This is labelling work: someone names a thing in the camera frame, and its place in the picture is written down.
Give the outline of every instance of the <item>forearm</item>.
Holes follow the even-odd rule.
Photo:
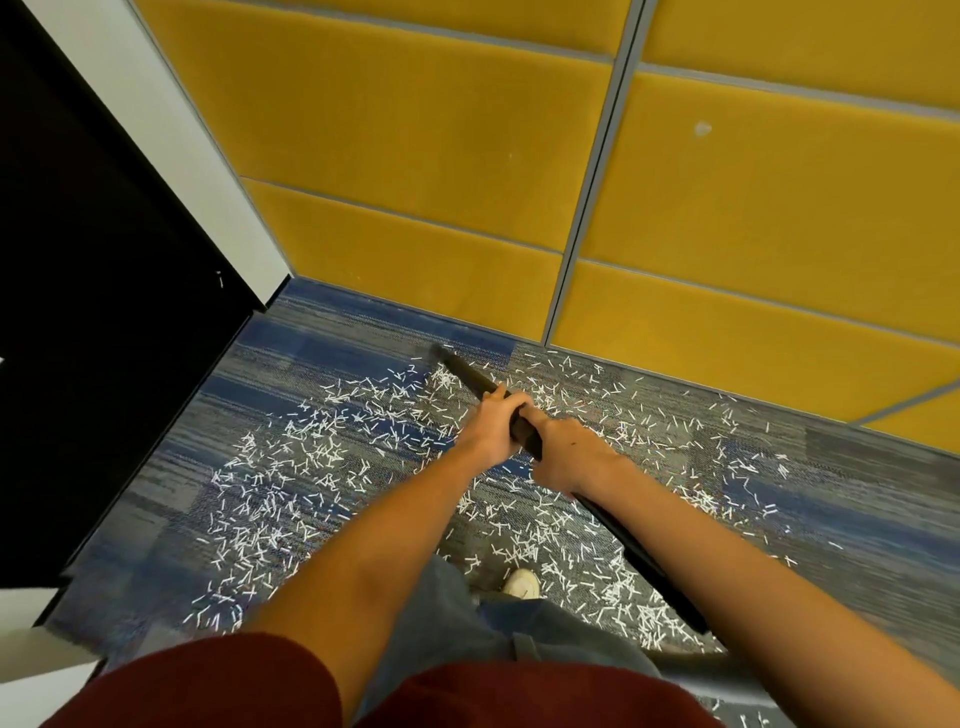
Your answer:
[[[946,725],[960,693],[792,570],[644,475],[604,463],[584,495],[620,519],[801,725]]]
[[[348,522],[261,609],[252,629],[313,652],[350,720],[457,502],[479,474],[454,448]]]

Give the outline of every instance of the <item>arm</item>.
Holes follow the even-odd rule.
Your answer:
[[[526,408],[540,485],[614,514],[801,726],[948,725],[960,692],[797,573],[642,473],[575,420]]]
[[[510,416],[525,394],[487,395],[453,449],[378,498],[277,591],[252,631],[286,637],[324,663],[349,724],[387,646],[396,615],[471,480],[517,450]]]

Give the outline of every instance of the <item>red shirt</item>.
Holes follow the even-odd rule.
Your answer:
[[[44,725],[184,728],[341,726],[323,663],[280,637],[242,634],[184,644],[93,680]],[[463,663],[408,679],[357,723],[376,726],[630,725],[715,728],[675,685],[617,667]]]

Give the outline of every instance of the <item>black door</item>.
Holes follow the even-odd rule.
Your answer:
[[[44,586],[259,302],[18,1],[0,99],[0,586]]]

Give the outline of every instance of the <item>white sneaker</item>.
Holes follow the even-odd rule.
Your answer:
[[[529,569],[515,569],[507,577],[500,591],[517,599],[539,599],[540,580]]]

